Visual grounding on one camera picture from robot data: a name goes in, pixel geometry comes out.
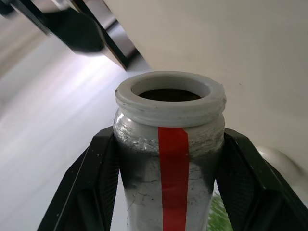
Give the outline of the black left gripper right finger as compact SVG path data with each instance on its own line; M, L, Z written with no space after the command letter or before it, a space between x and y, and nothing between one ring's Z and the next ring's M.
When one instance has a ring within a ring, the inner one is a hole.
M225 129L216 176L233 231L308 231L308 209L252 142Z

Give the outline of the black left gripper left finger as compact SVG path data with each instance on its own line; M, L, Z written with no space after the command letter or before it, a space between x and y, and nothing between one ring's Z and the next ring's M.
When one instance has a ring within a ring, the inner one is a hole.
M110 231L119 162L113 128L98 132L63 176L38 231Z

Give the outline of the white ribbed plant pot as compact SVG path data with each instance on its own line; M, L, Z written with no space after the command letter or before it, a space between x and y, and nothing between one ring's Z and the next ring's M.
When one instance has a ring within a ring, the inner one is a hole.
M297 183L303 177L303 172L299 166L281 151L262 146L257 146L257 150L291 185Z

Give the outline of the green palm plant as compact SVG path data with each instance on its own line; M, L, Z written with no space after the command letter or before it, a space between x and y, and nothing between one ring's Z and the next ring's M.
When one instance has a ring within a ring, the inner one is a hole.
M206 231L233 231L221 196L213 194Z

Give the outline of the black metal beam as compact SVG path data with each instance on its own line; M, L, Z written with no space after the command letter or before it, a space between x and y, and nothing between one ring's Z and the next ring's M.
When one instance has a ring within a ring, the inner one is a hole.
M44 13L31 0L0 0L3 17L12 15L16 9L42 32L55 35L74 52L97 53L104 49L98 24L71 7Z

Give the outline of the black door frame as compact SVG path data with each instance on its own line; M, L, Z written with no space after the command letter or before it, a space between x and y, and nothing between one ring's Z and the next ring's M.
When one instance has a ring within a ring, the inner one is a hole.
M114 40L108 35L107 31L101 25L99 20L95 17L92 11L88 8L84 0L71 0L71 2L78 12L90 17L96 22L99 28L100 35L103 40L103 44L106 47L106 49L110 52L111 57L117 61L117 64L120 67L122 67L124 70L127 70L127 68L130 66L135 56L139 54L139 51L135 48L129 54L129 56L125 56L124 53L120 50L120 48L116 45Z

